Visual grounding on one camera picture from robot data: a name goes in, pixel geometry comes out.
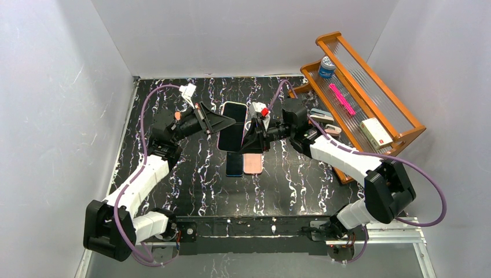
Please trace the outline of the pink phone case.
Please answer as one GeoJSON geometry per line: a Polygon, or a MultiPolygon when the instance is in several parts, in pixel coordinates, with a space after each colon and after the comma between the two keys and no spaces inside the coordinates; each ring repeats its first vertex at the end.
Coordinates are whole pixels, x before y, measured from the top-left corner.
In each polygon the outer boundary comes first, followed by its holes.
{"type": "Polygon", "coordinates": [[[243,173],[248,175],[261,174],[263,161],[261,153],[245,153],[243,155],[243,173]]]}

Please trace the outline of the green phone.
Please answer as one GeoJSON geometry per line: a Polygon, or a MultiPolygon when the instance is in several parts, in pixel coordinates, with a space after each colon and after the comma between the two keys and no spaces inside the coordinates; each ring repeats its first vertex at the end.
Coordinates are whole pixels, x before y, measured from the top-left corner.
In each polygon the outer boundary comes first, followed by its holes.
{"type": "Polygon", "coordinates": [[[226,154],[226,176],[241,177],[243,175],[243,155],[237,152],[226,154]]]}

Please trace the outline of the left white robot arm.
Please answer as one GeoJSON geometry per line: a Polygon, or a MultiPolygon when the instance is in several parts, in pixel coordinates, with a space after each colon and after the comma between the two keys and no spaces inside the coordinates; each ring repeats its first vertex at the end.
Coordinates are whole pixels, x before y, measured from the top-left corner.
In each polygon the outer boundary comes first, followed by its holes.
{"type": "Polygon", "coordinates": [[[136,244],[170,231],[174,213],[156,208],[138,216],[141,203],[179,161],[181,140],[196,133],[214,134],[235,123],[203,102],[188,108],[179,119],[170,110],[156,113],[142,163],[112,194],[87,205],[84,248],[122,262],[137,251],[136,244]]]}

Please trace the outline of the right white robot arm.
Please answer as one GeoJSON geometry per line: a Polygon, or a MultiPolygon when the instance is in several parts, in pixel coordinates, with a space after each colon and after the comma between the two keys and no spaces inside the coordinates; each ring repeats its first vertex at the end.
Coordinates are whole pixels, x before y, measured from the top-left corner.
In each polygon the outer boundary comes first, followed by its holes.
{"type": "Polygon", "coordinates": [[[347,204],[318,229],[328,237],[343,237],[368,223],[389,224],[416,199],[404,165],[395,157],[362,153],[331,136],[309,115],[302,101],[283,102],[282,120],[272,121],[264,103],[251,103],[251,125],[240,148],[241,153],[264,153],[273,141],[288,139],[300,154],[341,170],[364,189],[364,197],[347,204]]]}

